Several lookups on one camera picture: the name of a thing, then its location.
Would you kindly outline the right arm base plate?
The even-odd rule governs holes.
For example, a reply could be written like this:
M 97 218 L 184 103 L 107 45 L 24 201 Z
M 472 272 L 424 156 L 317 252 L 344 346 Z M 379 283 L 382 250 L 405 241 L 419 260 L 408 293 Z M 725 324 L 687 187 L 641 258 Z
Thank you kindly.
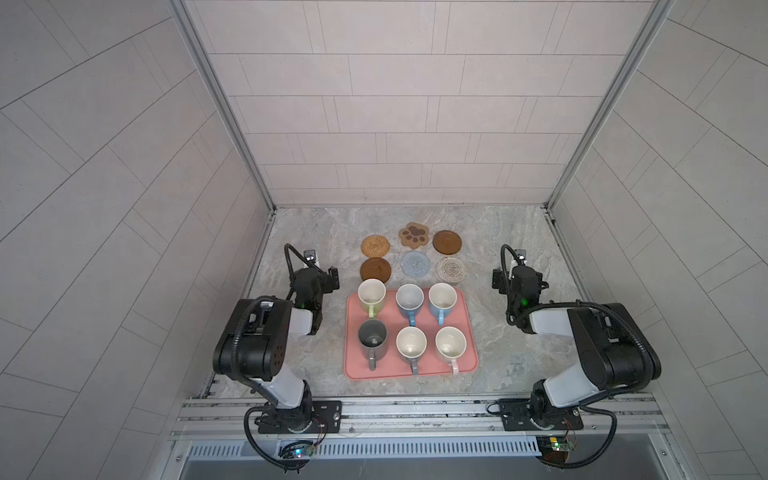
M 532 399 L 500 399 L 493 413 L 501 418 L 505 431 L 565 431 L 584 428 L 577 408 L 557 408 L 547 400 L 536 404 Z

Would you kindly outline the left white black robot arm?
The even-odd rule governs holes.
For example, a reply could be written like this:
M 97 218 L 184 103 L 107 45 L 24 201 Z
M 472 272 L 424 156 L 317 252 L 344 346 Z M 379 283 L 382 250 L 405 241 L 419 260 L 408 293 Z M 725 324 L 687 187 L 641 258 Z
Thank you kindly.
M 318 332 L 323 297 L 340 288 L 338 269 L 322 270 L 313 250 L 300 253 L 284 245 L 289 293 L 281 299 L 262 295 L 240 299 L 219 338 L 212 368 L 260 394 L 268 426 L 299 433 L 313 423 L 313 399 L 308 383 L 284 365 L 291 335 Z

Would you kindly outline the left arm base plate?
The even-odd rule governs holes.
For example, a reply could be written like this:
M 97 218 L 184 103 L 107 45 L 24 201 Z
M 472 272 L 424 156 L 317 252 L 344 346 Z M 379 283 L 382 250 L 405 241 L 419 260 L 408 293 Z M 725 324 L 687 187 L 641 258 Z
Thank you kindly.
M 259 434 L 338 433 L 342 407 L 338 400 L 313 400 L 311 406 L 267 410 L 253 423 Z

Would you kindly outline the woven rattan coaster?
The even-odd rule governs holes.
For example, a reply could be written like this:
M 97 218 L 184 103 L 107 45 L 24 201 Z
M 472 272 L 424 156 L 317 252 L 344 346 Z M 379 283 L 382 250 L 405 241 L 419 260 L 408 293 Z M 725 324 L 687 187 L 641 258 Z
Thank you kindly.
M 368 258 L 384 257 L 390 247 L 390 242 L 382 235 L 369 235 L 361 242 L 361 252 Z

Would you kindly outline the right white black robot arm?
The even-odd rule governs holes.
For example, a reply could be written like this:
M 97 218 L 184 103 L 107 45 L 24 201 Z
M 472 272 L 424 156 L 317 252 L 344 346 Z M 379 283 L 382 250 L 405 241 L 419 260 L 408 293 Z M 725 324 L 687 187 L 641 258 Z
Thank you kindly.
M 527 401 L 504 400 L 502 416 L 523 429 L 568 426 L 578 410 L 642 390 L 660 377 L 658 355 L 623 304 L 542 303 L 540 296 L 549 288 L 543 274 L 507 244 L 501 246 L 500 260 L 492 288 L 506 298 L 506 322 L 529 335 L 570 338 L 578 356 L 563 372 L 537 381 Z

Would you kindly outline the blue woven round coaster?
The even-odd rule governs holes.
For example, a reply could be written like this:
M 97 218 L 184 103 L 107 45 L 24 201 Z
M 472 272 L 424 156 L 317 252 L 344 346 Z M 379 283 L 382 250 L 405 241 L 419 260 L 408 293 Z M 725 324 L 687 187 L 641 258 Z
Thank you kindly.
M 422 278 L 429 274 L 431 262 L 425 254 L 412 251 L 403 256 L 401 269 L 407 277 Z

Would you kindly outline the brown wooden coaster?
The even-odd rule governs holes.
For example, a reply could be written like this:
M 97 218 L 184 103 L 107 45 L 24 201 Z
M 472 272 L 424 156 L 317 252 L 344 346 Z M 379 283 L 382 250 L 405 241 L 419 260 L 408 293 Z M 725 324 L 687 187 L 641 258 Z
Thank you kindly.
M 434 249 L 443 255 L 455 255 L 461 250 L 462 246 L 462 238 L 454 231 L 441 230 L 433 237 Z
M 376 279 L 387 283 L 391 278 L 392 268 L 390 263 L 381 257 L 368 258 L 360 267 L 360 276 L 363 281 Z

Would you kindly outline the cork paw print coaster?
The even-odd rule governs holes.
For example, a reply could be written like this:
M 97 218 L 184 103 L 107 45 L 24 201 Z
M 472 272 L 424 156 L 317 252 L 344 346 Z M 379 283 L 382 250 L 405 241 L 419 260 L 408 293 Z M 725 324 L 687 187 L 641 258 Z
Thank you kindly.
M 399 231 L 398 237 L 403 246 L 415 250 L 429 243 L 430 230 L 426 225 L 409 222 Z

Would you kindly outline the light blue mug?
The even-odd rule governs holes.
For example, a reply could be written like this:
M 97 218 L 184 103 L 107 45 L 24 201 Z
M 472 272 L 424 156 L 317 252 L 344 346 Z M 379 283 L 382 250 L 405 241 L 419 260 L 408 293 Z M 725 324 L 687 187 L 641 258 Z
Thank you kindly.
M 442 327 L 458 301 L 455 288 L 447 283 L 434 284 L 428 291 L 429 311 Z

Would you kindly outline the multicolour woven round coaster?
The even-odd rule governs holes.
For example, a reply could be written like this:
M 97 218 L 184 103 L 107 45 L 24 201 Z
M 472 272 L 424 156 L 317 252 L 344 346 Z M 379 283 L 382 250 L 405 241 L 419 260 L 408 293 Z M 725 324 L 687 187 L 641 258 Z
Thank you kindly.
M 468 267 L 459 258 L 445 257 L 438 262 L 436 272 L 445 283 L 457 284 L 466 278 Z

